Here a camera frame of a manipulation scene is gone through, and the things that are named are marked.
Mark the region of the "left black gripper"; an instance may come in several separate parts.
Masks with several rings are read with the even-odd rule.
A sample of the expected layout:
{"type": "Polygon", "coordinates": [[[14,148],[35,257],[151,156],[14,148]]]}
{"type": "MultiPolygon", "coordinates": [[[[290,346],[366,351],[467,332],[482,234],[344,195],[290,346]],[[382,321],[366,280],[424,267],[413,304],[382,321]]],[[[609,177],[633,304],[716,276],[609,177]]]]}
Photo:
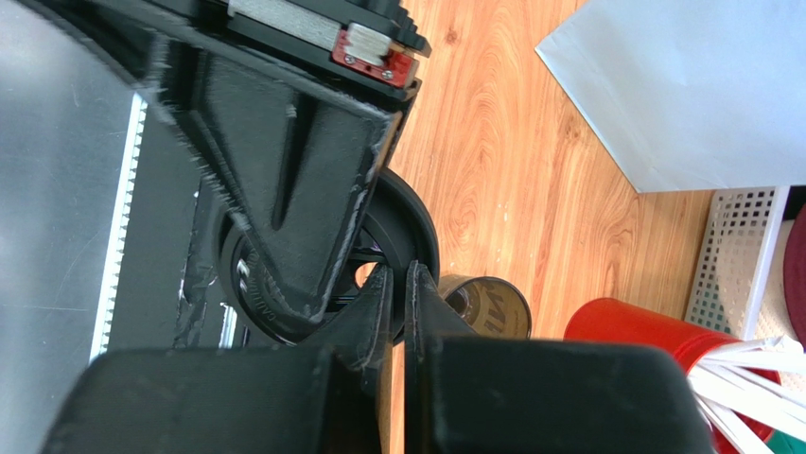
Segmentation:
{"type": "Polygon", "coordinates": [[[431,53],[397,1],[41,1],[158,104],[266,272],[320,321],[431,53]]]}

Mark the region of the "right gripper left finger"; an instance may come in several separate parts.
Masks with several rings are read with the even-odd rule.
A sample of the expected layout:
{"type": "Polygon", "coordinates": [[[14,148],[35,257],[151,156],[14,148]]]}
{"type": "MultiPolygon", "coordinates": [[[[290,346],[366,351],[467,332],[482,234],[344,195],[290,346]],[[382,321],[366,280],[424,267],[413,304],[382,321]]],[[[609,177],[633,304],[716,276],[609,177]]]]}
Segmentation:
{"type": "Polygon", "coordinates": [[[356,299],[302,342],[332,354],[323,453],[386,453],[391,431],[394,272],[377,264],[356,299]]]}

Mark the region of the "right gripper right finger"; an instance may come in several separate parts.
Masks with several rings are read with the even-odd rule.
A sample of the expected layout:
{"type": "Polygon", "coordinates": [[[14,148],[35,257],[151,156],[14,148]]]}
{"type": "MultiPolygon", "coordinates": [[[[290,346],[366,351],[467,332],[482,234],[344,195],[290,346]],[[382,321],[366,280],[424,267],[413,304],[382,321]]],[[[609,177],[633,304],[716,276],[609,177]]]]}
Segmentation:
{"type": "Polygon", "coordinates": [[[473,330],[440,296],[425,264],[411,262],[405,291],[404,451],[432,453],[438,388],[433,361],[441,353],[443,338],[471,335],[473,330]]]}

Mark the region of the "translucent dark plastic cup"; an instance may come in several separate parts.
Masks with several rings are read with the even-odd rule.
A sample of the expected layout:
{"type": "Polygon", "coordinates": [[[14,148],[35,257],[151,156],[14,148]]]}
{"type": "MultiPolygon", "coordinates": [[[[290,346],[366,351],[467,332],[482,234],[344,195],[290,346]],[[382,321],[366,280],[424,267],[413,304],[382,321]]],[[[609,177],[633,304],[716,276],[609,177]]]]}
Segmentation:
{"type": "Polygon", "coordinates": [[[506,280],[494,276],[445,275],[439,281],[438,293],[482,336],[519,340],[531,336],[529,303],[506,280]]]}

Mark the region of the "black plastic cup lid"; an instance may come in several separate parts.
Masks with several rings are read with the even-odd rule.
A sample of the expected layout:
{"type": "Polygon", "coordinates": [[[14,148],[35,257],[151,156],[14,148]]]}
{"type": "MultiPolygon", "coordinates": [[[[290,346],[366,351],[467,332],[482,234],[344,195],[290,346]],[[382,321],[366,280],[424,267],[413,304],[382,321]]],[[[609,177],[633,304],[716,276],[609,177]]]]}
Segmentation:
{"type": "Polygon", "coordinates": [[[426,205],[417,193],[389,168],[382,171],[363,219],[359,236],[334,287],[320,323],[273,321],[267,310],[268,286],[246,236],[226,215],[220,216],[216,237],[219,280],[238,318],[247,324],[250,336],[295,345],[310,337],[358,296],[357,277],[364,265],[382,264],[394,272],[391,321],[394,343],[403,341],[407,270],[412,261],[429,269],[437,282],[440,275],[438,236],[426,205]]]}

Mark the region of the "white paper bag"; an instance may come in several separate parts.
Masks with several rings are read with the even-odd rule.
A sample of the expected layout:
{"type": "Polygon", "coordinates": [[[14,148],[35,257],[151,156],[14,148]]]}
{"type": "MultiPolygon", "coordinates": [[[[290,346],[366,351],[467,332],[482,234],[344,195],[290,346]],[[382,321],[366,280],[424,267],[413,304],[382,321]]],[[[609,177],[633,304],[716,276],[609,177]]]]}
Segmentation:
{"type": "Polygon", "coordinates": [[[639,192],[805,181],[801,1],[589,1],[535,51],[639,192]]]}

